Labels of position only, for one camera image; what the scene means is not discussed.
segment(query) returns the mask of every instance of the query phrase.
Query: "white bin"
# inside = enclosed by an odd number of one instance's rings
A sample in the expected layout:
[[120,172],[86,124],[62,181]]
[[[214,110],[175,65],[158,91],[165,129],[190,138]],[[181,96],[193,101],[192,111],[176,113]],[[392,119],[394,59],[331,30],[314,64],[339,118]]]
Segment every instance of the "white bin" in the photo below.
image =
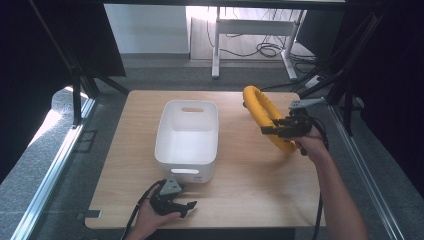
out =
[[160,119],[155,157],[165,177],[208,182],[218,148],[218,109],[210,101],[172,100]]

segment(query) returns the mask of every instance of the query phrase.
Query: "yellow object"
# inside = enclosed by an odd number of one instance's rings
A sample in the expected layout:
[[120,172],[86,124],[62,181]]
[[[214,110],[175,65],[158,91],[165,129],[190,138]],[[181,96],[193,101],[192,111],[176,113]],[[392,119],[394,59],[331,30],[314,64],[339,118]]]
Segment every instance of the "yellow object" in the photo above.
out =
[[[254,86],[247,86],[243,90],[244,103],[260,127],[273,127],[275,128],[272,119],[283,119],[283,114],[275,107],[275,105]],[[285,141],[277,135],[266,135],[275,146],[277,146],[284,153],[293,153],[296,151],[296,145],[293,141]]]

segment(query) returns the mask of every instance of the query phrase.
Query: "white desk frame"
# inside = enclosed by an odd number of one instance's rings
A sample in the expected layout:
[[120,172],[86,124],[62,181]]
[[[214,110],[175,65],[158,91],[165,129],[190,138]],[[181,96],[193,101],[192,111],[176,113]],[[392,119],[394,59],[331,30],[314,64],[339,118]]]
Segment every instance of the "white desk frame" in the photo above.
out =
[[288,36],[286,49],[281,52],[284,65],[291,81],[297,81],[297,75],[290,61],[290,52],[294,40],[299,30],[303,11],[294,22],[290,21],[264,21],[264,20],[241,20],[241,19],[220,19],[220,7],[217,7],[215,24],[215,45],[212,54],[212,78],[219,78],[219,35],[220,34],[250,34],[250,35],[273,35]]

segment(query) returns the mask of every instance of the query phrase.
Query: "white wall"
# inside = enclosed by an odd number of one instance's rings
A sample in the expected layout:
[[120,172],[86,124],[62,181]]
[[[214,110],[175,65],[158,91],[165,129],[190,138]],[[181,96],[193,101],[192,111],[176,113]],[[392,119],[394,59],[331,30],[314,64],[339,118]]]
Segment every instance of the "white wall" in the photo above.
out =
[[120,53],[189,53],[184,6],[105,4]]

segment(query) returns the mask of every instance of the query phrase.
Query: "wooden table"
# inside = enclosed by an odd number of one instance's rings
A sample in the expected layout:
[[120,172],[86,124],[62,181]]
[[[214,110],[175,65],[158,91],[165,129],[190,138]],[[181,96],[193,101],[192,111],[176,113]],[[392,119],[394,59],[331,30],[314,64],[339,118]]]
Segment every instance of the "wooden table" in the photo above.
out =
[[[295,93],[266,93],[288,114]],[[313,226],[319,199],[315,167],[307,157],[284,154],[262,135],[243,107],[241,92],[132,91],[125,104],[90,210],[90,228],[123,228],[141,195],[164,178],[154,157],[165,104],[209,100],[218,106],[215,174],[206,184],[187,184],[176,202],[198,201],[186,218],[163,228],[261,228]]]

